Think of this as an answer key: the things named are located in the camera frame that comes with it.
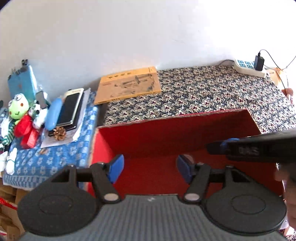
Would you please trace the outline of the person's right hand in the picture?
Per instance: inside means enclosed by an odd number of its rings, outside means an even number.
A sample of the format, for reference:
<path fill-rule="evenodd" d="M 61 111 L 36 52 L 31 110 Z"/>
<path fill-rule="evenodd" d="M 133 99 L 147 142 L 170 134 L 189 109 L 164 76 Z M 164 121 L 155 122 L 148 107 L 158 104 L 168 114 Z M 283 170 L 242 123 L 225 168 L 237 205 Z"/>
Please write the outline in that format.
<path fill-rule="evenodd" d="M 295 229 L 295 182 L 290 179 L 290 173 L 287 168 L 281 164 L 278 165 L 274 178 L 276 181 L 283 181 L 285 184 L 284 197 L 287 206 L 287 219 L 289 225 Z"/>

